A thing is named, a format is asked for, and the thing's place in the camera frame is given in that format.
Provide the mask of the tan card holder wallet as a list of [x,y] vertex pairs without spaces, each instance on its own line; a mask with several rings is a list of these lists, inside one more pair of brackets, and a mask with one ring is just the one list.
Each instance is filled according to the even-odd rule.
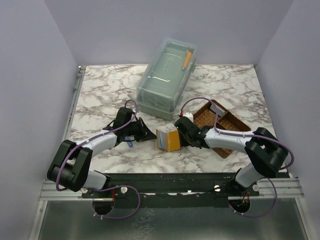
[[174,152],[181,149],[180,135],[178,130],[162,132],[156,130],[156,147],[163,152]]

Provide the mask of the grey credit card stack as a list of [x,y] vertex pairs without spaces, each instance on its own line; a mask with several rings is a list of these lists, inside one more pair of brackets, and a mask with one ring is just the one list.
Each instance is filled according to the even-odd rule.
[[218,116],[218,118],[221,118],[225,113],[226,110],[224,108],[221,108],[219,105],[217,104],[211,104],[209,110]]

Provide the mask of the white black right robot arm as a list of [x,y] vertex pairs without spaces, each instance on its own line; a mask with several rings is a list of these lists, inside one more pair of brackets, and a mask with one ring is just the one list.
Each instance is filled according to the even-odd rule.
[[179,132],[182,146],[206,149],[229,149],[247,154],[250,163],[240,168],[228,184],[230,191],[241,196],[254,182],[262,178],[275,178],[290,151],[266,128],[255,131],[221,130],[212,126],[199,128],[182,116],[174,126]]

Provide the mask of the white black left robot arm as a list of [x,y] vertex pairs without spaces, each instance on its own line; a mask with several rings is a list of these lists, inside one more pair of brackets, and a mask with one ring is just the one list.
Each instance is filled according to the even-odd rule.
[[59,191],[93,189],[99,197],[107,197],[111,191],[110,177],[105,173],[90,170],[92,158],[127,142],[129,137],[138,143],[157,139],[132,109],[121,107],[115,120],[99,134],[80,142],[64,140],[47,171],[47,178],[55,182],[57,187],[63,187],[59,187]]

